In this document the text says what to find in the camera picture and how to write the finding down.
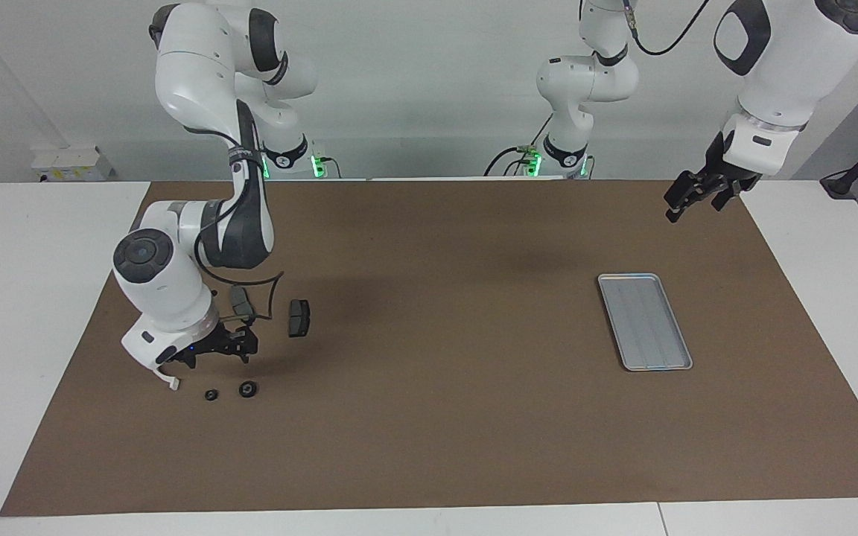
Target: metal tray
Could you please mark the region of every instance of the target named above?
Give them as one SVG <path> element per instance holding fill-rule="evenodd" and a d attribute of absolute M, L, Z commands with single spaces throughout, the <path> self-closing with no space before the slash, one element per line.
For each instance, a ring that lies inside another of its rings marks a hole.
<path fill-rule="evenodd" d="M 693 366 L 657 275 L 605 274 L 598 284 L 626 369 L 688 370 Z"/>

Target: white robotic arm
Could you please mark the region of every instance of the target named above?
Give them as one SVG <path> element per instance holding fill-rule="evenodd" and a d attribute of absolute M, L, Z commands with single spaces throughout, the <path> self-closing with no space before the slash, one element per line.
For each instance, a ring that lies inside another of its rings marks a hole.
<path fill-rule="evenodd" d="M 714 47 L 746 84 L 705 166 L 681 173 L 665 194 L 671 221 L 712 194 L 721 210 L 779 172 L 817 104 L 858 61 L 858 0 L 736 0 Z"/>
<path fill-rule="evenodd" d="M 162 364 L 193 369 L 197 355 L 210 352 L 247 363 L 256 352 L 249 325 L 225 329 L 198 264 L 251 269 L 273 251 L 261 153 L 292 156 L 286 167 L 303 157 L 306 136 L 279 101 L 309 95 L 317 79 L 309 62 L 283 46 L 276 18 L 254 7 L 171 4 L 154 15 L 150 36 L 158 101 L 189 132 L 224 139 L 234 181 L 229 200 L 150 205 L 115 249 L 115 278 L 141 312 L 122 344 L 177 389 L 177 379 L 158 370 Z"/>
<path fill-rule="evenodd" d="M 541 174 L 578 176 L 595 122 L 586 104 L 624 101 L 638 87 L 638 67 L 627 55 L 631 35 L 623 0 L 585 0 L 581 15 L 579 33 L 594 53 L 551 58 L 538 70 L 538 92 L 553 111 L 538 140 Z"/>

